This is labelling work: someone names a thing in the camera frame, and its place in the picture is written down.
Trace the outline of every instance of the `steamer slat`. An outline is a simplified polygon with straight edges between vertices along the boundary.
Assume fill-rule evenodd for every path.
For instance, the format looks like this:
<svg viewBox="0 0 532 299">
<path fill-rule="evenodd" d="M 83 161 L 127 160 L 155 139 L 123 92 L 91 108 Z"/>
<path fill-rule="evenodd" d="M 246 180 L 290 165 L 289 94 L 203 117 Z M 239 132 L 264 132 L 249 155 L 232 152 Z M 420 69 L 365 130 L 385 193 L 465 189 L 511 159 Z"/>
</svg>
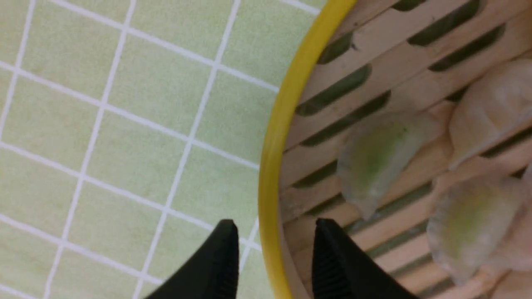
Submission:
<svg viewBox="0 0 532 299">
<path fill-rule="evenodd" d="M 441 194 L 454 183 L 493 171 L 510 175 L 532 162 L 532 120 L 478 151 L 482 156 L 453 172 L 447 170 L 452 144 L 448 134 L 440 136 L 415 155 L 369 221 L 361 220 L 358 209 L 342 199 L 334 172 L 350 130 L 364 117 L 414 109 L 435 116 L 446 127 L 455 107 L 447 98 L 453 95 L 453 101 L 459 101 L 455 93 L 498 64 L 532 58 L 532 0 L 480 0 L 476 14 L 470 10 L 476 9 L 473 1 L 420 0 L 412 3 L 413 9 L 401 12 L 394 6 L 398 0 L 359 0 L 333 34 L 328 44 L 341 38 L 345 49 L 352 32 L 356 49 L 351 47 L 336 58 L 335 49 L 328 49 L 322 61 L 330 61 L 315 66 L 293 117 L 281 165 L 279 225 L 298 298 L 312 298 L 317 218 L 337 221 L 380 267 L 424 298 L 479 299 L 504 275 L 483 267 L 466 285 L 451 286 L 448 273 L 430 259 L 425 226 Z M 413 45 L 410 37 L 462 7 L 469 10 L 459 26 L 426 46 Z M 468 55 L 448 63 L 449 57 L 479 40 L 483 48 L 475 46 Z M 326 103 L 316 102 L 315 95 L 321 96 L 365 65 L 371 71 L 367 78 L 364 72 L 358 74 L 357 88 Z M 517 134 L 522 138 L 518 142 L 512 139 Z M 500 147 L 509 140 L 511 146 Z M 494 147 L 496 153 L 485 154 Z"/>
<path fill-rule="evenodd" d="M 364 85 L 342 96 L 312 116 L 298 116 L 288 135 L 286 148 L 294 147 L 336 120 L 346 117 L 363 104 L 394 88 L 532 5 L 530 0 L 513 0 L 508 2 L 508 6 L 510 6 L 508 9 L 502 9 L 498 6 L 501 3 L 500 0 L 489 1 L 490 6 L 485 8 L 480 15 L 466 23 L 473 24 L 477 30 L 468 30 L 469 27 L 464 24 L 427 47 L 415 47 L 404 42 L 375 59 L 372 62 L 372 74 Z M 527 24 L 520 22 L 521 18 L 524 19 L 526 17 L 529 17 L 528 11 L 512 19 L 508 24 L 511 29 L 505 31 L 505 33 L 511 32 L 514 28 L 513 25 L 517 27 L 519 25 L 524 26 L 528 32 L 529 27 L 526 27 Z M 332 74 L 324 73 L 321 76 L 328 78 Z M 313 82 L 309 81 L 309 86 L 314 85 Z"/>
<path fill-rule="evenodd" d="M 353 33 L 356 49 L 350 48 L 332 62 L 314 68 L 301 102 L 309 100 L 468 1 L 429 0 L 409 12 L 388 9 Z"/>
<path fill-rule="evenodd" d="M 390 8 L 392 5 L 399 2 L 398 0 L 359 0 L 356 3 L 354 9 L 345 17 L 344 21 L 336 32 L 331 37 L 329 44 L 344 36 L 345 34 L 352 32 L 361 26 L 365 25 L 368 21 Z"/>
</svg>

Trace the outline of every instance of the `translucent dumpling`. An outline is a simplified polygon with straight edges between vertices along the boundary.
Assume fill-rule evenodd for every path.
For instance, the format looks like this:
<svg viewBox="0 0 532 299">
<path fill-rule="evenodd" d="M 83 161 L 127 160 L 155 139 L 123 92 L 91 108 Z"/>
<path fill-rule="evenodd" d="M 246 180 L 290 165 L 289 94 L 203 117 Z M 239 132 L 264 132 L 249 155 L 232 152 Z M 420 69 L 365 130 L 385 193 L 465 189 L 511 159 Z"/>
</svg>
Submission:
<svg viewBox="0 0 532 299">
<path fill-rule="evenodd" d="M 526 184 L 512 177 L 479 176 L 452 186 L 427 227 L 434 261 L 464 284 L 497 249 L 529 197 Z"/>
<path fill-rule="evenodd" d="M 532 166 L 525 172 L 523 180 L 532 190 Z M 532 271 L 532 196 L 517 214 L 489 264 L 517 271 Z"/>
<path fill-rule="evenodd" d="M 449 168 L 486 149 L 532 117 L 532 60 L 495 67 L 473 83 L 449 122 L 454 147 Z"/>
<path fill-rule="evenodd" d="M 416 152 L 441 133 L 436 120 L 416 112 L 382 114 L 355 126 L 338 158 L 345 199 L 369 218 Z"/>
<path fill-rule="evenodd" d="M 532 298 L 532 273 L 512 272 L 495 288 L 492 299 Z"/>
</svg>

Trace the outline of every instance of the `wooden slat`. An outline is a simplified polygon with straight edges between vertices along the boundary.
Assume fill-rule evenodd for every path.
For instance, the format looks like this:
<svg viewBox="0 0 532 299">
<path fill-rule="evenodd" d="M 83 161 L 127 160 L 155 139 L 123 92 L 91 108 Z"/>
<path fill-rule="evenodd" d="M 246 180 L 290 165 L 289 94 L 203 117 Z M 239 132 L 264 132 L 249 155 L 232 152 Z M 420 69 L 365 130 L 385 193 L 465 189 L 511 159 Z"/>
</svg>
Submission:
<svg viewBox="0 0 532 299">
<path fill-rule="evenodd" d="M 301 102 L 317 95 L 468 1 L 429 0 L 410 12 L 387 10 L 353 33 L 353 43 L 357 49 L 350 48 L 330 63 L 314 68 Z"/>
<path fill-rule="evenodd" d="M 398 0 L 358 0 L 355 8 L 352 9 L 349 14 L 342 21 L 336 32 L 331 37 L 329 44 L 336 41 L 338 38 L 343 37 L 349 32 L 360 28 L 368 21 L 376 17 L 378 14 L 390 8 Z"/>
<path fill-rule="evenodd" d="M 530 50 L 532 39 L 529 38 L 529 28 L 531 27 L 532 10 L 528 9 L 524 14 L 508 23 L 504 36 L 491 48 L 446 72 L 424 71 L 392 89 L 392 99 L 388 107 L 383 110 L 391 111 L 402 106 L 403 104 L 396 103 L 404 103 L 404 98 L 407 98 L 411 105 L 418 108 L 432 106 L 442 97 L 471 83 L 489 68 Z M 296 146 L 286 152 L 282 162 L 281 190 L 334 161 L 347 137 L 348 130 L 318 146 Z"/>
<path fill-rule="evenodd" d="M 398 282 L 410 292 L 419 293 L 447 279 L 449 275 L 442 267 L 430 262 L 398 278 Z"/>
<path fill-rule="evenodd" d="M 384 271 L 391 273 L 429 253 L 430 248 L 427 241 L 427 235 L 423 234 L 379 256 L 375 259 L 375 262 Z M 306 259 L 311 258 L 311 256 L 311 251 L 305 253 Z M 308 268 L 305 270 L 300 270 L 301 279 L 303 281 L 310 281 L 310 264 L 303 263 L 303 265 L 307 266 Z"/>
<path fill-rule="evenodd" d="M 454 287 L 430 299 L 475 299 L 492 289 L 504 274 L 505 272 L 500 270 L 481 271 L 467 284 Z"/>
<path fill-rule="evenodd" d="M 447 121 L 451 115 L 453 104 L 442 102 L 439 106 L 430 110 L 430 113 L 439 119 L 442 126 L 446 126 Z M 430 181 L 435 175 L 443 172 L 447 168 L 448 161 L 451 157 L 451 143 L 448 136 L 442 136 L 440 139 L 429 144 L 423 148 L 411 161 L 408 167 L 401 173 L 397 181 L 395 181 L 386 194 L 382 204 L 386 204 L 397 199 L 399 196 L 406 194 L 408 191 L 416 189 L 417 187 Z M 325 213 L 324 218 L 334 218 L 341 226 L 347 225 L 355 221 L 359 217 L 359 212 L 350 204 L 343 205 L 342 213 Z M 343 220 L 341 215 L 348 215 Z M 289 236 L 287 242 L 292 251 L 297 251 L 309 245 L 309 240 L 312 239 L 313 232 L 306 229 L 308 223 L 313 223 L 315 220 L 311 219 L 305 221 L 306 218 L 297 219 L 292 223 L 285 225 L 286 235 Z"/>
<path fill-rule="evenodd" d="M 532 51 L 525 53 L 520 58 L 532 58 Z M 473 65 L 466 64 L 465 70 L 473 70 L 475 69 L 474 68 L 475 65 L 477 64 L 473 64 Z M 465 78 L 473 77 L 473 75 L 471 74 L 469 75 L 463 75 L 464 73 L 461 73 L 461 74 Z M 385 197 L 385 200 L 383 201 L 383 204 L 388 203 L 394 200 L 395 198 L 401 196 L 402 194 L 406 192 L 405 190 L 412 190 L 417 186 L 421 186 L 425 182 L 427 177 L 433 177 L 437 175 L 438 173 L 441 173 L 445 169 L 447 161 L 444 161 L 442 163 L 438 163 L 438 161 L 439 159 L 434 159 L 428 164 L 427 167 L 425 167 L 425 170 L 427 172 L 424 173 L 424 177 L 417 177 L 416 179 L 408 180 L 408 179 L 405 179 L 405 173 L 403 173 L 399 177 L 397 183 L 395 183 L 391 187 L 390 192 L 388 193 L 388 195 Z M 406 173 L 409 173 L 410 169 L 411 169 L 411 166 L 407 169 Z M 290 203 L 290 206 L 284 205 L 282 207 L 283 210 L 281 211 L 281 215 L 283 217 L 283 220 L 285 222 L 292 221 L 293 219 L 300 217 L 302 213 L 308 211 L 309 209 L 313 208 L 314 206 L 318 204 L 321 204 L 326 199 L 331 198 L 332 196 L 338 194 L 339 192 L 340 192 L 340 185 L 339 185 L 339 180 L 337 176 L 331 176 L 328 179 L 322 182 L 319 182 L 312 188 L 307 188 L 307 189 L 290 188 L 280 195 L 281 203 L 285 203 L 285 202 Z M 349 207 L 346 207 L 346 205 L 339 206 L 337 209 L 332 210 L 331 213 L 335 214 L 337 212 L 340 213 L 340 216 L 338 216 L 337 218 L 340 218 L 340 222 L 343 224 L 348 224 L 348 222 L 351 219 L 358 218 L 358 212 L 353 211 L 353 209 L 350 209 Z M 342 214 L 343 215 L 350 214 L 350 215 L 356 215 L 356 216 L 347 217 L 346 220 L 342 220 L 342 217 L 341 217 Z M 315 221 L 313 218 L 307 220 L 307 222 L 309 223 L 312 223 L 313 221 Z M 306 224 L 303 224 L 303 225 L 294 227 L 294 229 L 301 231 L 301 227 L 305 227 L 305 226 Z M 301 238 L 307 238 L 304 234 L 300 236 Z M 291 246 L 294 246 L 294 243 L 298 243 L 298 242 L 299 242 L 298 240 L 294 240 L 294 242 L 291 242 Z"/>
<path fill-rule="evenodd" d="M 391 51 L 378 57 L 372 62 L 372 74 L 370 78 L 361 87 L 355 89 L 347 95 L 336 100 L 334 103 L 328 105 L 318 113 L 302 117 L 295 115 L 292 128 L 287 138 L 286 148 L 290 149 L 300 142 L 306 140 L 312 135 L 318 133 L 326 126 L 331 125 L 336 120 L 346 117 L 352 111 L 360 108 L 368 101 L 381 95 L 382 93 L 392 90 L 400 83 L 410 79 L 417 73 L 423 71 L 430 65 L 436 63 L 442 58 L 453 53 L 457 49 L 471 42 L 474 38 L 481 36 L 490 29 L 497 27 L 504 23 L 508 18 L 522 12 L 532 5 L 531 0 L 515 0 L 509 4 L 513 9 L 496 9 L 482 11 L 482 13 L 472 19 L 468 24 L 475 25 L 475 30 L 469 30 L 469 27 L 460 26 L 453 30 L 448 35 L 435 41 L 427 47 L 414 47 L 404 42 Z M 508 22 L 508 30 L 498 44 L 504 43 L 507 51 L 512 51 L 513 47 L 518 47 L 522 43 L 526 43 L 527 39 L 520 36 L 515 40 L 516 34 L 520 32 L 528 33 L 530 26 L 530 10 L 520 13 L 517 17 Z M 508 44 L 507 40 L 513 40 L 516 45 Z"/>
<path fill-rule="evenodd" d="M 521 124 L 519 127 L 502 136 L 496 143 L 507 140 L 511 136 L 529 127 L 532 127 L 532 121 Z M 448 140 L 442 140 L 441 143 L 441 146 L 444 144 L 450 146 Z M 413 190 L 425 184 L 432 178 L 435 178 L 437 175 L 444 173 L 450 156 L 448 154 L 442 156 L 441 161 L 440 159 L 427 161 L 426 159 L 430 158 L 430 153 L 432 152 L 428 151 L 426 158 L 420 159 L 419 162 L 414 163 L 415 161 L 412 161 L 411 165 L 401 174 L 397 182 L 393 184 L 392 188 L 385 196 L 382 205 L 390 203 L 399 196 L 404 195 L 401 194 L 401 190 Z M 319 217 L 334 219 L 341 226 L 345 226 L 360 219 L 360 213 L 353 205 L 344 202 L 324 212 L 319 215 Z M 285 224 L 285 234 L 289 236 L 287 242 L 293 253 L 301 251 L 303 248 L 312 244 L 313 230 L 311 228 L 313 228 L 315 221 L 316 217 L 305 216 Z"/>
<path fill-rule="evenodd" d="M 509 175 L 525 167 L 530 162 L 532 162 L 532 138 L 509 149 L 494 159 L 475 157 L 460 165 L 456 171 L 447 172 L 439 177 L 435 183 L 435 189 L 431 194 L 355 234 L 353 240 L 364 250 L 381 244 L 389 238 L 408 230 L 415 224 L 426 220 L 432 212 L 430 207 L 454 183 L 466 180 L 475 175 L 493 173 L 494 171 Z M 417 258 L 424 256 L 424 252 L 419 253 L 421 255 Z M 300 275 L 304 277 L 304 273 L 310 268 L 312 246 L 299 252 L 292 252 L 292 255 Z"/>
<path fill-rule="evenodd" d="M 484 0 L 485 5 L 473 19 L 427 47 L 411 46 L 405 40 L 468 0 L 428 0 L 405 13 L 390 8 L 397 0 L 359 1 L 331 39 L 355 30 L 354 42 L 359 50 L 350 49 L 332 62 L 316 66 L 301 102 L 367 63 L 371 63 L 372 74 L 361 87 L 317 114 L 310 117 L 296 115 L 282 162 L 279 207 L 283 223 L 281 235 L 284 235 L 285 241 L 284 258 L 289 259 L 289 265 L 295 267 L 290 268 L 290 276 L 301 279 L 301 284 L 298 283 L 296 287 L 298 292 L 303 297 L 309 295 L 308 298 L 312 298 L 310 280 L 316 218 L 334 219 L 345 226 L 357 221 L 360 214 L 350 204 L 335 202 L 319 215 L 305 215 L 340 192 L 336 175 L 308 188 L 292 186 L 334 162 L 348 137 L 348 130 L 315 147 L 305 147 L 299 143 L 387 91 L 391 92 L 388 104 L 378 113 L 405 107 L 426 110 L 426 113 L 439 117 L 445 126 L 453 108 L 453 104 L 443 101 L 446 96 L 470 84 L 501 62 L 523 53 L 532 57 L 532 52 L 527 53 L 532 48 L 532 0 Z M 503 23 L 506 24 L 505 33 L 489 48 L 449 70 L 428 70 L 432 64 Z M 529 126 L 532 126 L 532 121 L 500 140 Z M 378 222 L 354 233 L 352 239 L 364 250 L 386 244 L 391 238 L 424 223 L 441 194 L 455 182 L 481 173 L 500 171 L 510 174 L 523 168 L 532 161 L 532 138 L 495 158 L 475 157 L 460 165 L 456 171 L 447 172 L 451 151 L 448 135 L 424 147 L 390 188 L 382 204 L 390 203 L 434 178 L 432 192 L 390 215 L 383 215 Z M 392 272 L 427 254 L 430 254 L 427 236 L 422 234 L 375 260 L 385 271 Z M 465 286 L 453 287 L 431 299 L 477 298 L 489 291 L 502 274 L 493 269 L 483 269 Z M 448 274 L 442 268 L 429 262 L 402 274 L 398 281 L 410 291 L 418 293 L 447 278 Z"/>
</svg>

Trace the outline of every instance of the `yellow steamer rim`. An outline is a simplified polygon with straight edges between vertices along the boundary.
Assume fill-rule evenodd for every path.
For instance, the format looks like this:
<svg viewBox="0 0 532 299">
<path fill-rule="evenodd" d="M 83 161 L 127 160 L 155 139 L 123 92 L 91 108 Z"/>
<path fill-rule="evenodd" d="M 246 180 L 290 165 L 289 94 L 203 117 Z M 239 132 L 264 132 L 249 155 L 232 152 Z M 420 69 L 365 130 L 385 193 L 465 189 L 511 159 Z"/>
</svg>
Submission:
<svg viewBox="0 0 532 299">
<path fill-rule="evenodd" d="M 277 299 L 297 299 L 305 292 L 302 285 L 290 278 L 294 266 L 285 262 L 280 224 L 279 175 L 282 153 L 297 103 L 327 42 L 334 34 L 356 0 L 329 1 L 297 51 L 283 81 L 264 139 L 259 176 L 259 223 L 262 252 L 273 293 Z"/>
</svg>

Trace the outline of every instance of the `green-filled dumpling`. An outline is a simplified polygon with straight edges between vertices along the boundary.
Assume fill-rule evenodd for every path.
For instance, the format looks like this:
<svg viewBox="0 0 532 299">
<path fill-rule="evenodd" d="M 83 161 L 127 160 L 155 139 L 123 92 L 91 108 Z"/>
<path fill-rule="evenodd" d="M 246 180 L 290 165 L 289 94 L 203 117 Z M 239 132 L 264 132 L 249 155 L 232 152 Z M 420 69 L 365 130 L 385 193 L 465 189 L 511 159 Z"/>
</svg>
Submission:
<svg viewBox="0 0 532 299">
<path fill-rule="evenodd" d="M 479 176 L 455 184 L 429 219 L 434 261 L 464 284 L 494 253 L 529 198 L 527 185 L 512 177 Z"/>
<path fill-rule="evenodd" d="M 426 114 L 395 112 L 361 122 L 338 158 L 344 198 L 368 219 L 418 150 L 442 133 Z"/>
</svg>

